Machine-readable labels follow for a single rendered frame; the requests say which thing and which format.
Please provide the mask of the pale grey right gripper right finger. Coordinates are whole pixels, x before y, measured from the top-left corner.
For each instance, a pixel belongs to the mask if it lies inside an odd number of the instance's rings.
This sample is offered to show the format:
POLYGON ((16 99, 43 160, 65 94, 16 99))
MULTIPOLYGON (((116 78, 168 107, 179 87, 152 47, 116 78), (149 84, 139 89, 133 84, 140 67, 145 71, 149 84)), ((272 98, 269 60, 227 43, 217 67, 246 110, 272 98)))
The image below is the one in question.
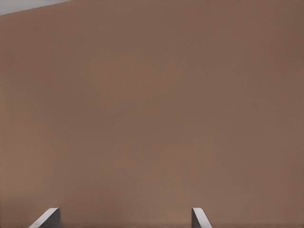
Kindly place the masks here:
POLYGON ((202 208, 192 208, 191 228, 212 228, 202 208))

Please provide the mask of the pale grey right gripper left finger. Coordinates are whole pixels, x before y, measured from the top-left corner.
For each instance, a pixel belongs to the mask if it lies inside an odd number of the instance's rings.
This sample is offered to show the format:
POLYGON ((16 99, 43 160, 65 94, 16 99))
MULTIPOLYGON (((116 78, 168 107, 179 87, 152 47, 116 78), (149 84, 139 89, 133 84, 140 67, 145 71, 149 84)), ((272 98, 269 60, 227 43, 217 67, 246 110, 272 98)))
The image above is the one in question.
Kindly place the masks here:
POLYGON ((49 208, 28 228, 61 228, 61 209, 49 208))

